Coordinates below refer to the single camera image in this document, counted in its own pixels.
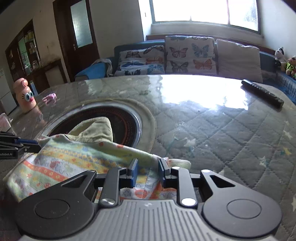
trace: white pillow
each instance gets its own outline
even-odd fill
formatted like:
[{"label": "white pillow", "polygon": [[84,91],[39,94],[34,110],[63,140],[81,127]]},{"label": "white pillow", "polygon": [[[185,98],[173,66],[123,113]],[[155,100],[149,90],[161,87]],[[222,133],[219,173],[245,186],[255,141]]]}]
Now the white pillow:
[{"label": "white pillow", "polygon": [[263,83],[259,49],[217,39],[219,76]]}]

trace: wooden door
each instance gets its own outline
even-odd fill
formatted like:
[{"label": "wooden door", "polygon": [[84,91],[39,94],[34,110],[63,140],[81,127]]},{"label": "wooden door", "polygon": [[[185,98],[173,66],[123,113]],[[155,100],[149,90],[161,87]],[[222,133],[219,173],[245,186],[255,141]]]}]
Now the wooden door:
[{"label": "wooden door", "polygon": [[54,17],[71,81],[99,58],[89,0],[55,0]]}]

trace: white refrigerator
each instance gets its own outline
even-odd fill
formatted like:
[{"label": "white refrigerator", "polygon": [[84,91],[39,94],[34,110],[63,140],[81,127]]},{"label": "white refrigerator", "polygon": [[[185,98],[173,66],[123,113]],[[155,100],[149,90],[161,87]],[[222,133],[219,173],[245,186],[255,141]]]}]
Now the white refrigerator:
[{"label": "white refrigerator", "polygon": [[3,69],[0,69],[0,114],[7,115],[16,107],[15,100],[10,92]]}]

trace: white wall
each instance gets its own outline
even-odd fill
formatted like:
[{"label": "white wall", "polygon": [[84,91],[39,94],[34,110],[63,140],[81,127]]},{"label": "white wall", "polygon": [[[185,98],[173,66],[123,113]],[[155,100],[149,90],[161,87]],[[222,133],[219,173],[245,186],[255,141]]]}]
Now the white wall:
[{"label": "white wall", "polygon": [[5,50],[22,28],[33,19],[40,58],[61,58],[69,81],[55,26],[53,0],[16,0],[0,15],[0,67],[4,69],[10,90],[13,79],[8,67]]},{"label": "white wall", "polygon": [[114,47],[144,40],[138,0],[89,0],[101,58],[114,56]]},{"label": "white wall", "polygon": [[284,47],[286,57],[296,55],[296,13],[282,0],[260,0],[260,9],[265,45]]},{"label": "white wall", "polygon": [[151,34],[152,16],[149,0],[139,0],[140,14],[142,20],[143,36]]},{"label": "white wall", "polygon": [[263,36],[259,34],[210,23],[156,23],[151,26],[151,34],[201,34],[264,44]]}]

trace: window frame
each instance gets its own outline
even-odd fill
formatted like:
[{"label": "window frame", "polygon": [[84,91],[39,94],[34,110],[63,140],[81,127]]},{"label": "window frame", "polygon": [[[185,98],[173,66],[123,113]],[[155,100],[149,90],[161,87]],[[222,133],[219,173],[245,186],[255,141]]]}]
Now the window frame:
[{"label": "window frame", "polygon": [[162,24],[162,23],[201,23],[201,24],[203,24],[204,23],[204,24],[213,24],[213,25],[217,25],[217,26],[227,26],[227,27],[231,27],[231,28],[238,28],[238,29],[249,31],[249,32],[252,32],[252,33],[261,34],[261,17],[260,17],[259,0],[256,0],[257,15],[258,15],[258,31],[230,24],[228,0],[226,0],[227,14],[228,14],[228,24],[212,23],[212,22],[199,22],[199,21],[192,21],[192,20],[189,20],[189,21],[184,20],[184,21],[160,21],[160,22],[156,22],[155,21],[155,15],[154,15],[154,8],[153,8],[153,0],[149,0],[149,3],[150,3],[152,24]]}]

